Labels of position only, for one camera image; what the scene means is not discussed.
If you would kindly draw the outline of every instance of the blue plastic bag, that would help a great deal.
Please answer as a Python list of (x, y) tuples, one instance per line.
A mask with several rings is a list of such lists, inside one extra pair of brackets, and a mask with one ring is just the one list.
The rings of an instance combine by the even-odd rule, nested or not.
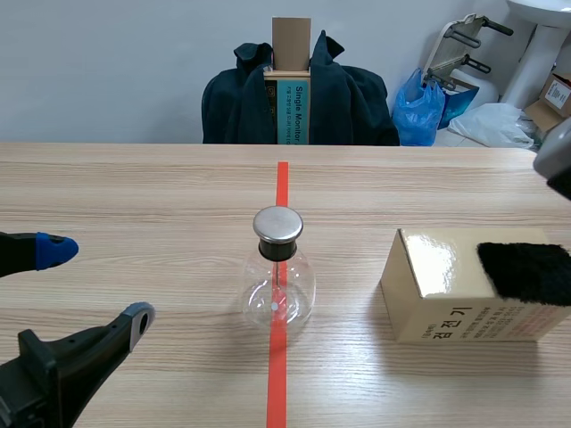
[(416, 69), (399, 90), (394, 105), (393, 122), (401, 145), (433, 145), (444, 102), (444, 92), (438, 84), (434, 83), (434, 88), (422, 87), (422, 71)]

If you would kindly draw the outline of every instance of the sink pedestal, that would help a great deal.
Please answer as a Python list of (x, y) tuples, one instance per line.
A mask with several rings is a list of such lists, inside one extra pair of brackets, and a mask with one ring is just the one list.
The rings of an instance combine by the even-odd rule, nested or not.
[(506, 94), (501, 98), (503, 103), (524, 109), (539, 98), (568, 34), (569, 29), (537, 26), (534, 39), (527, 47)]

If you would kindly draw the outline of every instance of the floor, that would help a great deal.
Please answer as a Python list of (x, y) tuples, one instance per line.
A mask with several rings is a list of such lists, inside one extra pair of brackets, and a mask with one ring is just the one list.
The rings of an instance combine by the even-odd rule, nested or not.
[(454, 134), (448, 129), (441, 129), (436, 133), (436, 141), (433, 147), (483, 147), (487, 148), (483, 144), (479, 144), (474, 140), (465, 138), (464, 136), (459, 136)]

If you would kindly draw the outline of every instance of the white sink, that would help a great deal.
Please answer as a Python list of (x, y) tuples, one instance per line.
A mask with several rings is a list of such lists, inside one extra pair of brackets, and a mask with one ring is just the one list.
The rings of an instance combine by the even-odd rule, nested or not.
[(508, 0), (508, 5), (526, 21), (571, 29), (571, 0)]
[(537, 24), (534, 38), (517, 66), (506, 93), (501, 98), (503, 103), (523, 109), (537, 101), (561, 46), (569, 34), (571, 0), (506, 1), (513, 13)]

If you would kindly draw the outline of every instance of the white plastic bag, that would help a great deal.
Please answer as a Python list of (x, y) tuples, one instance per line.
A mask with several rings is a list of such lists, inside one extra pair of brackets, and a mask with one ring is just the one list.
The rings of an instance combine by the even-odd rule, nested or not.
[(452, 119), (448, 128), (488, 147), (529, 149), (534, 140), (516, 125), (520, 115), (521, 110), (513, 105), (484, 104)]

